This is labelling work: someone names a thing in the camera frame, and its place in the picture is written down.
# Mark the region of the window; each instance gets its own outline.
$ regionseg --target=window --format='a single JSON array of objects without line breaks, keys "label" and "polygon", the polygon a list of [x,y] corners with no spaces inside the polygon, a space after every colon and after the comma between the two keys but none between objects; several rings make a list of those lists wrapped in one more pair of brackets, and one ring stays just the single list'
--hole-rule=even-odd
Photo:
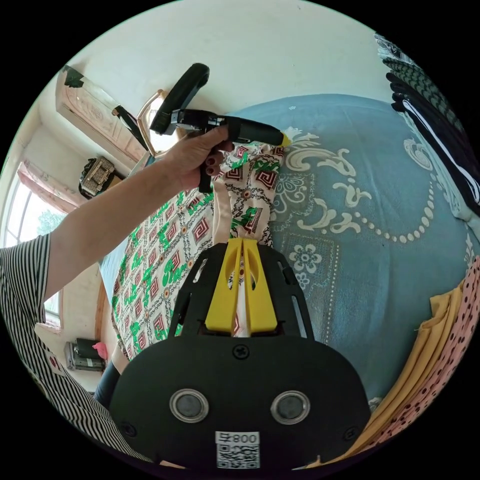
[{"label": "window", "polygon": [[[150,104],[150,107],[146,113],[146,121],[148,122],[148,126],[150,126],[154,121],[155,115],[159,111],[160,105],[163,103],[163,101],[163,98],[158,97]],[[175,132],[173,135],[159,135],[153,130],[149,130],[149,134],[150,142],[156,152],[165,152],[170,150],[179,141],[177,132]]]},{"label": "window", "polygon": [[150,130],[150,125],[159,111],[160,105],[162,105],[166,94],[167,93],[163,90],[159,90],[147,101],[138,114],[138,126],[143,132],[143,138],[150,150],[150,154],[153,156],[157,153],[170,150],[180,139],[178,129],[173,135],[160,135],[153,130]]},{"label": "window", "polygon": [[[6,222],[4,247],[13,247],[28,242],[39,235],[52,232],[65,218],[65,214],[51,207],[32,193],[16,177],[10,210]],[[46,324],[60,327],[60,294],[56,293],[45,302]]]}]

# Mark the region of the fisheye view circle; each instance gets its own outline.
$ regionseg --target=fisheye view circle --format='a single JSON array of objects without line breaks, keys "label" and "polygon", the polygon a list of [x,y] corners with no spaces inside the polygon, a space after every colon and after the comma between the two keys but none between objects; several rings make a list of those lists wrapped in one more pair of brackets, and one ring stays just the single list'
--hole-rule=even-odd
[{"label": "fisheye view circle", "polygon": [[31,381],[105,455],[327,477],[408,429],[469,347],[480,163],[422,65],[357,20],[174,1],[31,105],[0,289]]}]

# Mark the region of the polka dot fabric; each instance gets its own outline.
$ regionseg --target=polka dot fabric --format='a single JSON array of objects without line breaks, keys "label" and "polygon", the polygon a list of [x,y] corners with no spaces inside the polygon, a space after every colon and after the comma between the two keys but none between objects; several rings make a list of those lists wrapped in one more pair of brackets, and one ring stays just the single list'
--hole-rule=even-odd
[{"label": "polka dot fabric", "polygon": [[480,317],[480,256],[468,269],[462,302],[439,360],[416,394],[393,415],[389,424],[361,451],[364,452],[400,433],[429,406],[447,384],[462,359]]}]

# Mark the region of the white striped cloth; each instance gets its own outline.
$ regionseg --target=white striped cloth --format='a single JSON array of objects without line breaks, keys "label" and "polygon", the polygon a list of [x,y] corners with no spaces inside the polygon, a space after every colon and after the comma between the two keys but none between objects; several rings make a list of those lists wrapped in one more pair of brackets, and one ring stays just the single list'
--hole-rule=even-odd
[{"label": "white striped cloth", "polygon": [[0,311],[25,368],[71,425],[92,439],[131,457],[132,450],[109,412],[76,382],[34,332],[45,322],[44,295],[50,235],[0,249]]}]

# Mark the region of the screw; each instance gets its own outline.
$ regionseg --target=screw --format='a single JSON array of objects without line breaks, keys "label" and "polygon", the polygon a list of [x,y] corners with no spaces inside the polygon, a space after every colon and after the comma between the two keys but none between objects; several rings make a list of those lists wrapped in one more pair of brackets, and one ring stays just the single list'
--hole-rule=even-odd
[{"label": "screw", "polygon": [[129,423],[122,423],[120,426],[121,431],[123,432],[124,435],[127,437],[136,437],[137,436],[137,430],[133,425],[130,425]]},{"label": "screw", "polygon": [[351,426],[350,428],[345,430],[345,433],[343,434],[343,440],[345,440],[346,442],[350,442],[351,440],[358,437],[359,433],[359,429],[356,426]]},{"label": "screw", "polygon": [[232,353],[237,360],[244,360],[250,355],[250,351],[246,345],[234,346]]}]

